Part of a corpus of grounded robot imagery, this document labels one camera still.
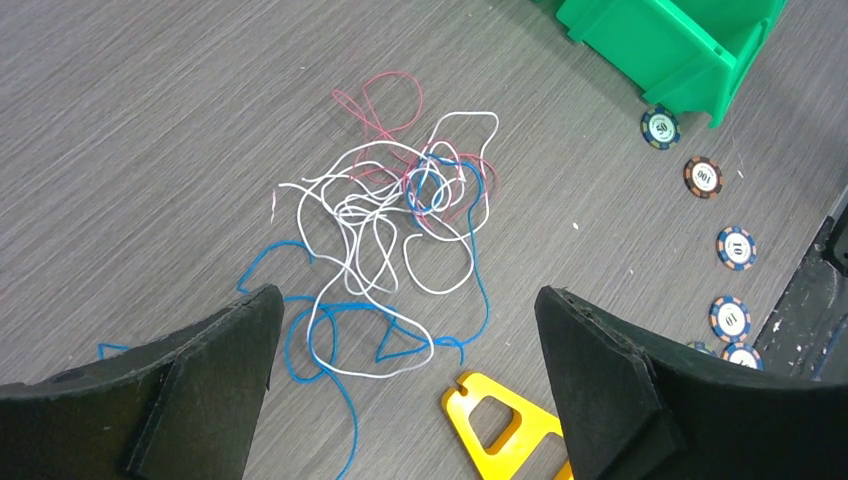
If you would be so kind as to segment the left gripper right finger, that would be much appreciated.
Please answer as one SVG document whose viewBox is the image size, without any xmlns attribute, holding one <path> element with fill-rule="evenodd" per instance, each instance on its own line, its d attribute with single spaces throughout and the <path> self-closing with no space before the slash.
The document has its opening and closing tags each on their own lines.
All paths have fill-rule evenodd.
<svg viewBox="0 0 848 480">
<path fill-rule="evenodd" d="M 843 479 L 847 388 L 715 358 L 542 288 L 535 317 L 578 479 Z"/>
</svg>

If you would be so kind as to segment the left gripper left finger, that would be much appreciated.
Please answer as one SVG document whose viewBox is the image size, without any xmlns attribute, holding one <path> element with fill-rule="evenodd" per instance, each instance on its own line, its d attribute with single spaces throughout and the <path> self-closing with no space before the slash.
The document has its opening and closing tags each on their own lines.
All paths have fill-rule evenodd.
<svg viewBox="0 0 848 480">
<path fill-rule="evenodd" d="M 266 284 L 156 341 L 3 385 L 2 477 L 241 478 L 283 316 Z"/>
</svg>

